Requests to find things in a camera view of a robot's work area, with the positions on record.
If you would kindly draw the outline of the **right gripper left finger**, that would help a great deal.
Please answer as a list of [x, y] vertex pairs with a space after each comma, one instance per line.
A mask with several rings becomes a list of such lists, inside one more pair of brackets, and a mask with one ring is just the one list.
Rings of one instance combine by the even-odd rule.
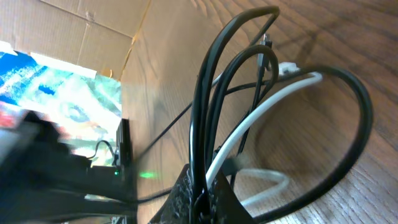
[[190, 165], [185, 164], [178, 179], [160, 210], [149, 221], [151, 224], [189, 224], [199, 223], [192, 218], [192, 182]]

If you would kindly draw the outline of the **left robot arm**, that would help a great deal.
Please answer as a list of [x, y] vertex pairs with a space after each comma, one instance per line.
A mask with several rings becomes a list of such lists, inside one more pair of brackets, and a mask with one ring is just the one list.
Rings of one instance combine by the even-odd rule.
[[128, 121], [116, 133], [110, 166], [71, 152], [55, 125], [28, 111], [15, 128], [1, 130], [1, 223], [115, 216], [137, 222]]

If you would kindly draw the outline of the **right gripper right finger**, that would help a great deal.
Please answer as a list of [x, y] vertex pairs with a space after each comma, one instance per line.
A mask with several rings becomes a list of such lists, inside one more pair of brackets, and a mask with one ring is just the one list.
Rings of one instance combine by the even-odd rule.
[[219, 171], [209, 190], [211, 223], [256, 224], [253, 217], [241, 205], [222, 171]]

